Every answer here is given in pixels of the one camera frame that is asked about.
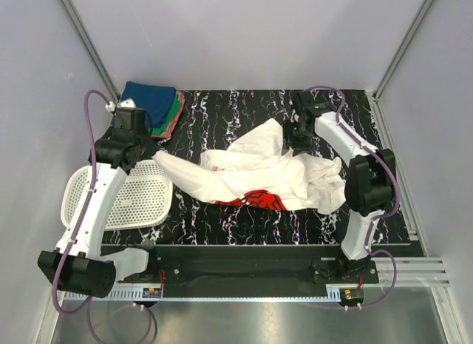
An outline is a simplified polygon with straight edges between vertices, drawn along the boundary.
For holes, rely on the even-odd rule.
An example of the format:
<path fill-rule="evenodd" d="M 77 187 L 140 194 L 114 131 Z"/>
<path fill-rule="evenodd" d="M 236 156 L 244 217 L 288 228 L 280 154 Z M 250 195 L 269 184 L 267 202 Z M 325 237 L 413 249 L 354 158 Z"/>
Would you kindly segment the white Coca-Cola print t-shirt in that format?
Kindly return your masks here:
<path fill-rule="evenodd" d="M 199 163 L 163 150 L 153 160 L 183 192 L 204 202 L 329 215 L 345 202 L 341 159 L 283 150 L 283 128 L 270 118 L 227 149 L 209 149 Z"/>

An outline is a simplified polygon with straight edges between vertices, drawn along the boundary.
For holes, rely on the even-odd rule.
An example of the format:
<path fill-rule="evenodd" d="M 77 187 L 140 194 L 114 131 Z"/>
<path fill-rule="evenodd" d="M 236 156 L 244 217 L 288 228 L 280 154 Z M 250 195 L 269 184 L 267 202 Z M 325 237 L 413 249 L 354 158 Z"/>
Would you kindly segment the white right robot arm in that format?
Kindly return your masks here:
<path fill-rule="evenodd" d="M 293 112 L 284 123 L 284 134 L 294 150 L 307 149 L 316 135 L 347 165 L 344 195 L 350 217 L 334 272 L 340 277 L 360 274 L 372 257 L 379 220 L 396 213 L 399 207 L 394 153 L 365 141 L 336 112 L 318 116 Z"/>

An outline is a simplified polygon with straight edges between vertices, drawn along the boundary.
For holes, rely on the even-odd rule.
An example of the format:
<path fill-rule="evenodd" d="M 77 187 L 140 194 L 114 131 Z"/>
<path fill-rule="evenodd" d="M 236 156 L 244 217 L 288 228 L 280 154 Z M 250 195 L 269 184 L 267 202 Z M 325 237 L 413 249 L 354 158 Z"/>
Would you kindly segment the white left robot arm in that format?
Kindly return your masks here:
<path fill-rule="evenodd" d="M 115 198 L 137 162 L 157 147 L 148 131 L 108 128 L 90 150 L 88 175 L 81 201 L 52 251 L 42 251 L 38 267 L 52 290 L 104 298 L 113 285 L 149 266 L 149 253 L 126 248 L 102 255 L 106 223 Z"/>

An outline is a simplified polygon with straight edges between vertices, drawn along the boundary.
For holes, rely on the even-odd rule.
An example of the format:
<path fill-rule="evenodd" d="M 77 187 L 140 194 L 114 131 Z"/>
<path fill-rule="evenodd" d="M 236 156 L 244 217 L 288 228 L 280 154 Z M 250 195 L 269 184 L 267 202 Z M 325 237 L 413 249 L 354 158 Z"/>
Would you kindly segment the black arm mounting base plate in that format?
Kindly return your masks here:
<path fill-rule="evenodd" d="M 104 253 L 140 249 L 163 269 L 170 283 L 196 279 L 288 278 L 318 283 L 375 285 L 379 283 L 373 260 L 355 267 L 342 260 L 334 245 L 106 245 Z"/>

